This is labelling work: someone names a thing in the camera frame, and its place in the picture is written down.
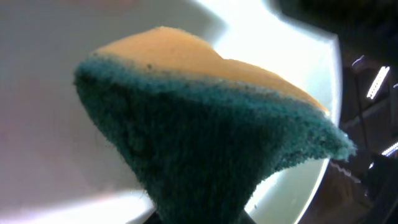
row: yellow foam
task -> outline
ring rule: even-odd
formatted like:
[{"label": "yellow foam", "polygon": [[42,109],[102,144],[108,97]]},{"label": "yellow foam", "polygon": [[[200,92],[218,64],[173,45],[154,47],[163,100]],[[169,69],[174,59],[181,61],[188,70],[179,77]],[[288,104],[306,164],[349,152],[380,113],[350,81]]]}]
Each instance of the yellow foam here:
[{"label": "yellow foam", "polygon": [[142,69],[152,65],[159,70],[188,72],[192,78],[210,76],[264,86],[327,111],[309,94],[277,74],[248,63],[223,59],[207,42],[179,29],[158,27],[115,41],[97,52],[132,60],[135,65],[142,65]]}]

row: white ceramic surface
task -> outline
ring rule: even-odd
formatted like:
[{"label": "white ceramic surface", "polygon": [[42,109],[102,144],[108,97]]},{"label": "white ceramic surface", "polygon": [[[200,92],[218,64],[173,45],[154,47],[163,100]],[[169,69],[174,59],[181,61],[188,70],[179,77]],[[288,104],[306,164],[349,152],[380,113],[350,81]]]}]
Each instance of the white ceramic surface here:
[{"label": "white ceramic surface", "polygon": [[[224,57],[277,72],[338,121],[335,37],[281,22],[260,0],[4,0],[0,223],[142,223],[150,214],[134,174],[87,117],[72,72],[95,48],[155,26],[185,29]],[[311,161],[273,175],[246,210],[258,224],[297,222],[326,165]]]}]

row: kitchen sponge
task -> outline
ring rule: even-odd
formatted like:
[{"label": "kitchen sponge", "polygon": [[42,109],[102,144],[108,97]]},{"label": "kitchen sponge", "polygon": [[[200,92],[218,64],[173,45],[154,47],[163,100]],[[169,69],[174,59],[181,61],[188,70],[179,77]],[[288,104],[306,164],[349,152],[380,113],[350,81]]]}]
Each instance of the kitchen sponge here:
[{"label": "kitchen sponge", "polygon": [[355,149],[305,92],[178,29],[100,48],[75,85],[164,223],[236,223],[271,174]]}]

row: white dish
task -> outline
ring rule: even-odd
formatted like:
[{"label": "white dish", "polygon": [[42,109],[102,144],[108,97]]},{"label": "white dish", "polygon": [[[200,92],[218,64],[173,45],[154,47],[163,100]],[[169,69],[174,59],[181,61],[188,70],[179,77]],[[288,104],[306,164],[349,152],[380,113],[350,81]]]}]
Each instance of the white dish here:
[{"label": "white dish", "polygon": [[[206,0],[109,2],[0,3],[0,223],[142,223],[153,211],[87,117],[72,73],[88,52],[156,26],[185,29],[224,57],[282,75],[338,121],[341,81],[332,35],[281,22],[260,0],[229,7]],[[258,224],[298,222],[326,165],[311,161],[273,175],[246,211]]]}]

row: folded sponge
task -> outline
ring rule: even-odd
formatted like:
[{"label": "folded sponge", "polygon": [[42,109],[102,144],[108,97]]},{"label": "folded sponge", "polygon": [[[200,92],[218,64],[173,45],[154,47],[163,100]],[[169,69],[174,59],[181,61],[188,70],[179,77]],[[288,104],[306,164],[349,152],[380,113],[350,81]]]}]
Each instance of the folded sponge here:
[{"label": "folded sponge", "polygon": [[75,85],[164,223],[235,223],[261,180],[355,149],[311,96],[178,29],[98,49]]}]

